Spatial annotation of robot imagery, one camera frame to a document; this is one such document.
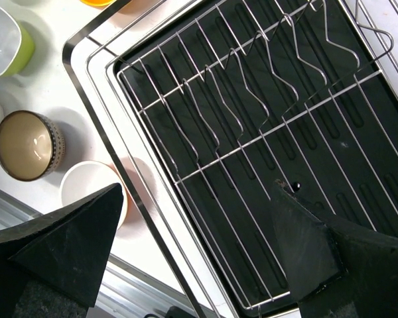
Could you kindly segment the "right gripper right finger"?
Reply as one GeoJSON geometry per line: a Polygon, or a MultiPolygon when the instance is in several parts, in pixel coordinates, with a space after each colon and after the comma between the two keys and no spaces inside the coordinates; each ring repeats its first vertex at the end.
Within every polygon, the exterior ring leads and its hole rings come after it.
{"type": "Polygon", "coordinates": [[[276,180],[271,218],[302,317],[398,317],[398,238],[319,209],[276,180]]]}

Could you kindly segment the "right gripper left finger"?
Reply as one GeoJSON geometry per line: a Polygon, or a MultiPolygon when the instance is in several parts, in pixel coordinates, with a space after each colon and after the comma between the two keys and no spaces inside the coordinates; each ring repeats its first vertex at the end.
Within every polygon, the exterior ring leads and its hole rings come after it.
{"type": "Polygon", "coordinates": [[[119,183],[0,230],[0,317],[85,317],[123,204],[119,183]]]}

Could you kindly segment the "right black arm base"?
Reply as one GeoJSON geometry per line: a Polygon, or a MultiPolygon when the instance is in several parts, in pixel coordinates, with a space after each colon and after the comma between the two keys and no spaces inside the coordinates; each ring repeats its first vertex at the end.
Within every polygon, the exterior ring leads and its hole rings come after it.
{"type": "Polygon", "coordinates": [[[177,307],[172,306],[168,309],[166,318],[196,318],[194,315],[190,314],[189,312],[177,307]]]}

